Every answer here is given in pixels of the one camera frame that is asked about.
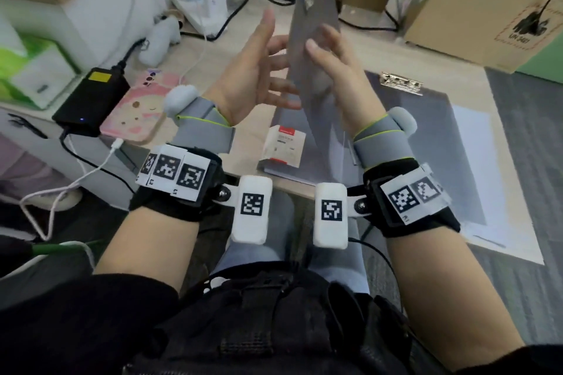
green and white tissue box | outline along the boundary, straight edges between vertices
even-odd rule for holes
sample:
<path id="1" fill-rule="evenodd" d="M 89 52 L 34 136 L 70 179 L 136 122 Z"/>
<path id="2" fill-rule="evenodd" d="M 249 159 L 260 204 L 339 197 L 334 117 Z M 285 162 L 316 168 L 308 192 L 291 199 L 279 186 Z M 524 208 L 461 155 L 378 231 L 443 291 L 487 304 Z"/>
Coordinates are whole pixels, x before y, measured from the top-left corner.
<path id="1" fill-rule="evenodd" d="M 0 100 L 44 110 L 76 72 L 55 42 L 23 33 L 20 38 L 26 56 L 0 47 Z"/>

black sleeve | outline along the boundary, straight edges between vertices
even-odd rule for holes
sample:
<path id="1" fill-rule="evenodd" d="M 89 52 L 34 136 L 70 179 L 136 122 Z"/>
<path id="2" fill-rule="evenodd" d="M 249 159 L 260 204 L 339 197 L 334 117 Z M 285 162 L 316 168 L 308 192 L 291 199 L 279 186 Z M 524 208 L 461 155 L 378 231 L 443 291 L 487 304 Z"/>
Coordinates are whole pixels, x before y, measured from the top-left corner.
<path id="1" fill-rule="evenodd" d="M 563 373 L 563 345 L 532 345 L 501 357 L 489 365 L 457 372 L 459 375 L 499 373 L 555 374 Z"/>
<path id="2" fill-rule="evenodd" d="M 157 280 L 95 275 L 0 313 L 2 373 L 119 373 L 150 329 L 177 311 Z"/>

person's left hand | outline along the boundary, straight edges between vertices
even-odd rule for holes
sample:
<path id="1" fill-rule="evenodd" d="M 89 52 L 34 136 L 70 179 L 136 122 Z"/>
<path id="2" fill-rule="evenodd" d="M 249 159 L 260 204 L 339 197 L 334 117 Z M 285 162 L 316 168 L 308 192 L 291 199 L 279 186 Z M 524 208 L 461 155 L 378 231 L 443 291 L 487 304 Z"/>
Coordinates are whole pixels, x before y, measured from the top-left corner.
<path id="1" fill-rule="evenodd" d="M 269 8 L 243 50 L 230 62 L 221 77 L 202 95 L 213 101 L 231 126 L 243 121 L 257 104 L 299 110 L 300 101 L 285 99 L 297 94 L 286 79 L 271 77 L 272 71 L 289 67 L 287 55 L 276 55 L 287 47 L 288 36 L 274 36 L 275 17 Z"/>

black vest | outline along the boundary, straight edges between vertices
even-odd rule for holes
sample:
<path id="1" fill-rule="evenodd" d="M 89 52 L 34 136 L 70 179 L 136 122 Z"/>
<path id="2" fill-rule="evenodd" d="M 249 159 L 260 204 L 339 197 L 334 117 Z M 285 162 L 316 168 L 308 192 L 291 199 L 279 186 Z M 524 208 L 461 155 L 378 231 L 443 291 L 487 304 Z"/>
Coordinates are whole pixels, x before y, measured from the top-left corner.
<path id="1" fill-rule="evenodd" d="M 286 262 L 194 286 L 124 374 L 445 374 L 389 301 Z"/>

pink fabric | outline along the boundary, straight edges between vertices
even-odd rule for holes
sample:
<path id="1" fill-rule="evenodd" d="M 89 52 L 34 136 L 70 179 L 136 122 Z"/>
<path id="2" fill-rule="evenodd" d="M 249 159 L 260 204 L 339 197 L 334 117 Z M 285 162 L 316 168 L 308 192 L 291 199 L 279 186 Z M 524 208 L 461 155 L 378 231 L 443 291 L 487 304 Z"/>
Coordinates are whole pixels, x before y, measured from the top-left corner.
<path id="1" fill-rule="evenodd" d="M 70 182 L 0 134 L 0 193 L 19 200 L 27 194 L 64 187 Z"/>

